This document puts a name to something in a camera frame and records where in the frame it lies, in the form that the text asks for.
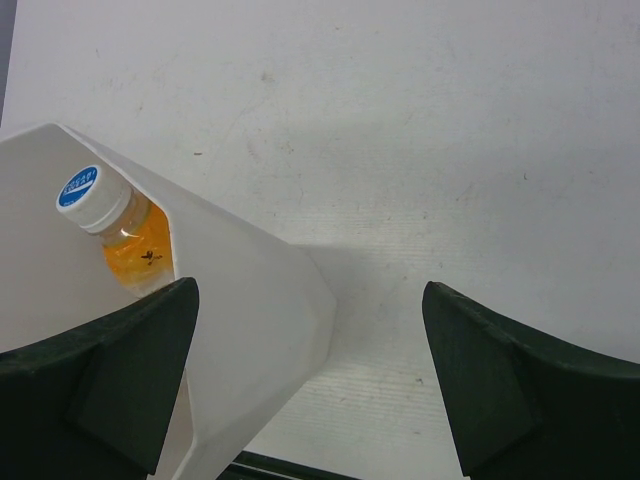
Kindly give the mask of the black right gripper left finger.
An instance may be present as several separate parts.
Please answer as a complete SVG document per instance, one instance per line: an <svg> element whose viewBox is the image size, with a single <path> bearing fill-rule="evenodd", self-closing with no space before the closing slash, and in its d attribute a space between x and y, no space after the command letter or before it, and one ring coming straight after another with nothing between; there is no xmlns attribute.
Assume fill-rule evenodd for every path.
<svg viewBox="0 0 640 480"><path fill-rule="evenodd" d="M155 474L199 311L186 277L1 355L4 479Z"/></svg>

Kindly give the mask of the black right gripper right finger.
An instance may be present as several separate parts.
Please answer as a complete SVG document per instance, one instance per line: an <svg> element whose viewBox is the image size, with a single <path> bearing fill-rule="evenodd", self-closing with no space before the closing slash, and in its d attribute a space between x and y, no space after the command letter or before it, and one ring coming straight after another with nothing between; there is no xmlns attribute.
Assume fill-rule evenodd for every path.
<svg viewBox="0 0 640 480"><path fill-rule="evenodd" d="M494 312L440 282L422 312L462 474L636 479L639 366Z"/></svg>

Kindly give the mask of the orange juice bottle blue label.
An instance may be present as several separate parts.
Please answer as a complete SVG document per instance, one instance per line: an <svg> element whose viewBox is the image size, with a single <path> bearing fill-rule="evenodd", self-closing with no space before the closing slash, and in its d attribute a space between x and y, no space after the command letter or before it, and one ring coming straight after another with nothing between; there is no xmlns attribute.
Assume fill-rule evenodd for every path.
<svg viewBox="0 0 640 480"><path fill-rule="evenodd" d="M175 280L164 211L112 168L94 164L61 188L57 211L99 239L107 267L138 298Z"/></svg>

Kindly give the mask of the white plastic bin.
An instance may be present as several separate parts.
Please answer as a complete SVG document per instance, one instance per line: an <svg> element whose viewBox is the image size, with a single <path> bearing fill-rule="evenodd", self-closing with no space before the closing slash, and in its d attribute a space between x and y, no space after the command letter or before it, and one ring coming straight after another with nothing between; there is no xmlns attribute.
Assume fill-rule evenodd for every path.
<svg viewBox="0 0 640 480"><path fill-rule="evenodd" d="M1 355L127 307L96 238L56 209L86 166L118 172L169 222L176 280L199 289L155 474L213 479L324 363L336 301L308 255L95 140L46 123L1 135Z"/></svg>

